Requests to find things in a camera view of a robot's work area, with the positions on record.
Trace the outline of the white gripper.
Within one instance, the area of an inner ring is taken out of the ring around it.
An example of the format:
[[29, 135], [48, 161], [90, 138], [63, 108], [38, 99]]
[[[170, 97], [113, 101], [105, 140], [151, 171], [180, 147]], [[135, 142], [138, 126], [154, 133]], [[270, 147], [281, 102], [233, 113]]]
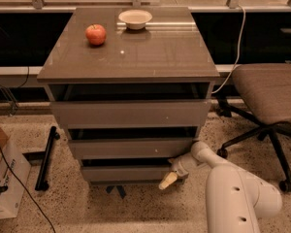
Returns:
[[166, 189], [177, 179], [186, 177], [192, 169], [199, 165], [199, 161], [191, 153], [186, 153], [177, 158], [170, 158], [169, 162], [171, 163], [171, 172], [159, 184], [161, 190]]

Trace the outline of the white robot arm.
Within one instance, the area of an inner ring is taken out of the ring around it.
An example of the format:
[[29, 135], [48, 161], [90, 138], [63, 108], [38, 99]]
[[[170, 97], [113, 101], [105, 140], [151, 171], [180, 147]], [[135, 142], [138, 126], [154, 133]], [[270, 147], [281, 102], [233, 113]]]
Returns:
[[206, 180], [208, 233], [260, 233], [258, 219], [279, 214], [282, 198], [276, 187], [217, 155], [201, 141], [172, 161], [159, 188], [167, 188], [203, 163], [210, 166]]

